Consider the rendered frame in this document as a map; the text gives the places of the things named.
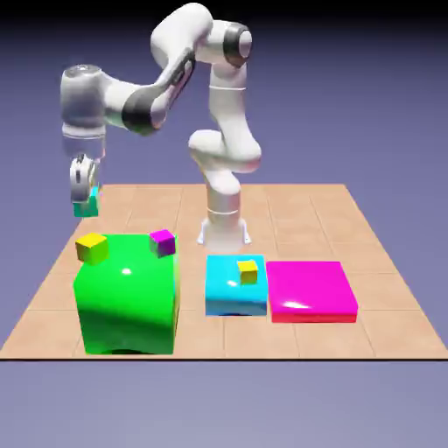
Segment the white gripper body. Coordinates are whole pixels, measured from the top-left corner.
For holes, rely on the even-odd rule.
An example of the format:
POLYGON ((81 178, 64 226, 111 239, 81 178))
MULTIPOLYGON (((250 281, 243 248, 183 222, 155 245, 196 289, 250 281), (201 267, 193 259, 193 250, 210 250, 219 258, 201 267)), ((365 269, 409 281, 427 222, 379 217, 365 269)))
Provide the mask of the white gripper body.
POLYGON ((87 155, 78 155, 70 165, 71 201, 86 202, 91 190, 98 184, 99 163, 87 155))

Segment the small cyan cube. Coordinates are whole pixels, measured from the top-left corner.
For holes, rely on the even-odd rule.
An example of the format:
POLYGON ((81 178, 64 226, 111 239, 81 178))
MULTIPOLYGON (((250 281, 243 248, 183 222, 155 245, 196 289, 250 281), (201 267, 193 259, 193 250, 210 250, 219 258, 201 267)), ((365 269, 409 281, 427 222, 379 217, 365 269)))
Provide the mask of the small cyan cube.
POLYGON ((86 202, 73 203, 73 215, 79 218, 97 217, 100 208, 99 187, 92 188, 86 202))

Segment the small yellow cube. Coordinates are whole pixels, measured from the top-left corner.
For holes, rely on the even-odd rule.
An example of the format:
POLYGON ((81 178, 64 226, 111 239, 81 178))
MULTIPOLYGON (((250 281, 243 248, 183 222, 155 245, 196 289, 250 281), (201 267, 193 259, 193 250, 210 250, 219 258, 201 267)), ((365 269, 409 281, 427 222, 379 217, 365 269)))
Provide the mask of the small yellow cube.
POLYGON ((109 257, 109 243, 106 236, 97 233, 85 234, 75 242, 78 260, 96 265, 109 257))
POLYGON ((258 267, 255 260, 241 260, 237 262, 240 284, 256 284, 258 278, 258 267))

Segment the small magenta cube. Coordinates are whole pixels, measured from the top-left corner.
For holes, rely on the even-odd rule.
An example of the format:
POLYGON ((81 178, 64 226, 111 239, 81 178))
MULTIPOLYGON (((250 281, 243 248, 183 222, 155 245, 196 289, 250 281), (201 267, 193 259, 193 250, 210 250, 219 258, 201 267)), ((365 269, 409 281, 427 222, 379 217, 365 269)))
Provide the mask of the small magenta cube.
POLYGON ((176 253, 175 235, 167 229, 151 232, 150 250, 158 258, 171 256, 176 253))

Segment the large green box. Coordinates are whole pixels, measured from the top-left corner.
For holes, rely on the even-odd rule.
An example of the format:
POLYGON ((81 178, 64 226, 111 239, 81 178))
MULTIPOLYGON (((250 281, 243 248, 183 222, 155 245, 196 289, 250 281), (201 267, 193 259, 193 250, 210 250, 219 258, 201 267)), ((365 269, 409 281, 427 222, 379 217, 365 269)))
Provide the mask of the large green box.
POLYGON ((108 258, 81 262, 73 281, 87 354, 172 354, 179 315, 179 255, 158 258, 150 234, 100 234, 108 258))

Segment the large cyan box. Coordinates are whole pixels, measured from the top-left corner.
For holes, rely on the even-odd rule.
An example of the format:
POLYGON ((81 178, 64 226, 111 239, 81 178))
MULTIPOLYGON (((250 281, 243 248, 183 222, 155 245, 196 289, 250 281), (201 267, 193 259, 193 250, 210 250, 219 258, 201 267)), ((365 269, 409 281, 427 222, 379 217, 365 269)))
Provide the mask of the large cyan box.
POLYGON ((205 307, 207 316, 266 316, 268 281, 260 254, 208 255, 205 307), (255 283, 243 284, 238 262, 256 264, 255 283))

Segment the large magenta box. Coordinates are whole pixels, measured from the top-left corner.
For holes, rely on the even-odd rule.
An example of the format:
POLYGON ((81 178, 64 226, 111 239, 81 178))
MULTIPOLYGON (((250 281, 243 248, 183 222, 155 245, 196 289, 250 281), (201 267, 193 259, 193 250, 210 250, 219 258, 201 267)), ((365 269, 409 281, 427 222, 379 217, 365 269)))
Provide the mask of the large magenta box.
POLYGON ((266 263, 274 323, 353 323, 358 303, 340 262, 266 263))

